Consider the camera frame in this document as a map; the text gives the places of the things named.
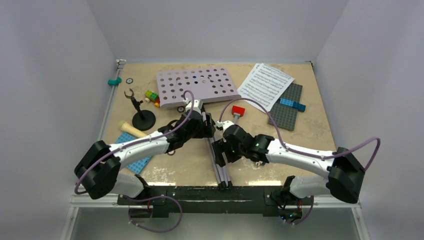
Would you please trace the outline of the lilac music stand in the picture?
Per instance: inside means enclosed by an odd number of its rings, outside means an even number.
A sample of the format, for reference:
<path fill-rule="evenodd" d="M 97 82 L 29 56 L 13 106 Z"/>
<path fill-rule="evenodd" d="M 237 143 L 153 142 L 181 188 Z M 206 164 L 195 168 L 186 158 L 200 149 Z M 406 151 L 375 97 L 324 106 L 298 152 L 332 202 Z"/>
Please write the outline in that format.
<path fill-rule="evenodd" d="M 162 108 L 185 107 L 184 91 L 191 91 L 196 99 L 203 101 L 205 110 L 206 104 L 219 103 L 224 101 L 240 99 L 228 70 L 218 67 L 206 67 L 196 69 L 181 69 L 170 71 L 159 71 L 157 74 L 157 86 L 160 91 L 160 106 Z M 220 167 L 215 163 L 215 155 L 212 149 L 212 143 L 219 137 L 215 128 L 212 138 L 201 138 L 196 143 L 185 145 L 187 150 L 179 151 L 178 156 L 183 160 L 199 160 L 200 155 L 209 154 L 212 162 L 216 183 L 220 190 L 232 186 L 228 170 L 226 167 Z"/>

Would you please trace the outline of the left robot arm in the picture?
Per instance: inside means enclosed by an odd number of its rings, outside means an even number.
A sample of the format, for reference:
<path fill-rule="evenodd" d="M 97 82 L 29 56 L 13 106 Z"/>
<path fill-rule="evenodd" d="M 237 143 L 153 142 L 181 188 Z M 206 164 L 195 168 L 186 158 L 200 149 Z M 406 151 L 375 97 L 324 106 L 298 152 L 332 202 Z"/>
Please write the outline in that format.
<path fill-rule="evenodd" d="M 209 112 L 187 111 L 175 126 L 168 124 L 142 138 L 110 145 L 99 140 L 75 167 L 75 187 L 83 186 L 84 193 L 93 200 L 118 194 L 142 205 L 149 199 L 147 182 L 137 174 L 127 175 L 121 170 L 146 157 L 170 154 L 190 139 L 210 138 L 215 132 L 213 124 Z"/>

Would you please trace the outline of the black microphone stand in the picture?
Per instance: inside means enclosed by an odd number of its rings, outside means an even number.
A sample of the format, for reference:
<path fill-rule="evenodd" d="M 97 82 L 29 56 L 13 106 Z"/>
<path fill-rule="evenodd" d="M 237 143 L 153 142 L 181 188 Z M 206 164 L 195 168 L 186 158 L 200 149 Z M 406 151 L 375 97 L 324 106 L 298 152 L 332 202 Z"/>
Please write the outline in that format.
<path fill-rule="evenodd" d="M 135 98 L 134 91 L 130 88 L 129 91 L 131 92 L 130 95 L 127 95 L 126 91 L 124 91 L 124 95 L 127 99 L 130 99 L 133 107 L 136 110 L 136 113 L 132 117 L 132 126 L 140 131 L 147 131 L 151 129 L 155 123 L 156 123 L 156 116 L 155 114 L 146 109 L 141 109 L 141 104 L 143 101 L 137 101 Z"/>

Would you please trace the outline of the cream toy microphone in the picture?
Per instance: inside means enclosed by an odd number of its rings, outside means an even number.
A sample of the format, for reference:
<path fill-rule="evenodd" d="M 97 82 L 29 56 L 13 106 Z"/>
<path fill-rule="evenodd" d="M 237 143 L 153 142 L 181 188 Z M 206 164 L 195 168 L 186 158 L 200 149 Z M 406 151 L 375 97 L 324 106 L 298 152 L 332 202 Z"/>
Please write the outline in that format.
<path fill-rule="evenodd" d="M 146 137 L 147 134 L 142 132 L 141 130 L 135 128 L 134 126 L 132 126 L 131 124 L 129 124 L 126 121 L 120 121 L 118 123 L 118 128 L 125 133 L 128 133 L 136 138 L 143 138 Z"/>

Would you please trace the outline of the sheet music page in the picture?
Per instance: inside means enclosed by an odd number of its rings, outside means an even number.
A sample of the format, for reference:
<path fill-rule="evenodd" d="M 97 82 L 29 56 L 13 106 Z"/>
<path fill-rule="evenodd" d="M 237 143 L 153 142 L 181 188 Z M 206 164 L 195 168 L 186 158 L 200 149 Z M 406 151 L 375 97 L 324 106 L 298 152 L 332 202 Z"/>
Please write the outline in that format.
<path fill-rule="evenodd" d="M 242 98 L 259 103 L 262 112 L 269 112 L 279 97 L 295 80 L 287 73 L 265 63 L 257 63 L 237 89 Z"/>

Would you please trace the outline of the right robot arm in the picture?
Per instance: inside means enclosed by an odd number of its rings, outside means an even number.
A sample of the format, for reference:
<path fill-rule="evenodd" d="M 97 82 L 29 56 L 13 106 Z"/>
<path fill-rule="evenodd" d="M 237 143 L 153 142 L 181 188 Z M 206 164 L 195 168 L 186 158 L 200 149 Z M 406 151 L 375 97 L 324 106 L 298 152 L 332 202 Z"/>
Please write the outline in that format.
<path fill-rule="evenodd" d="M 222 138 L 211 144 L 215 162 L 224 167 L 241 158 L 252 162 L 283 164 L 311 172 L 308 177 L 287 177 L 280 196 L 288 204 L 311 196 L 331 195 L 348 204 L 359 200 L 365 168 L 351 151 L 314 150 L 292 144 L 283 145 L 270 135 L 252 136 L 239 125 L 230 125 Z"/>

